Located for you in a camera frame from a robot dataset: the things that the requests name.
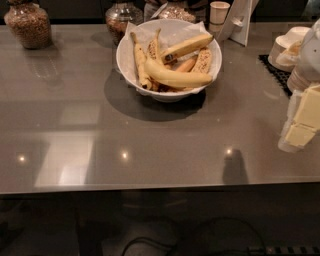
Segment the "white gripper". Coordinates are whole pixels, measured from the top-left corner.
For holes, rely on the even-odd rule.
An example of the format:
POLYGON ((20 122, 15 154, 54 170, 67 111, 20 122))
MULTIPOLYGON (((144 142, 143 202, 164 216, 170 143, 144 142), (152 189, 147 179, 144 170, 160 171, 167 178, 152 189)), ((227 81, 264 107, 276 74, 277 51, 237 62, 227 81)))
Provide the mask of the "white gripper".
POLYGON ((303 93, 294 90, 290 97, 287 120, 281 131, 278 148, 296 153, 307 145, 320 129, 320 84, 314 84, 303 93))

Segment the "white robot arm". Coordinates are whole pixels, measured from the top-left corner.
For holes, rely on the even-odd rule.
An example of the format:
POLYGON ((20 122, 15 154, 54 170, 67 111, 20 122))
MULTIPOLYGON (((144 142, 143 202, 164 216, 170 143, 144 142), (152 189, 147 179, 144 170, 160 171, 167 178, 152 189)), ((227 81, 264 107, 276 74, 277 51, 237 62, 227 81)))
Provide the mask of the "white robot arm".
POLYGON ((278 148, 298 152, 320 132, 320 20, 281 57, 292 60, 295 67, 287 80, 292 96, 278 148))

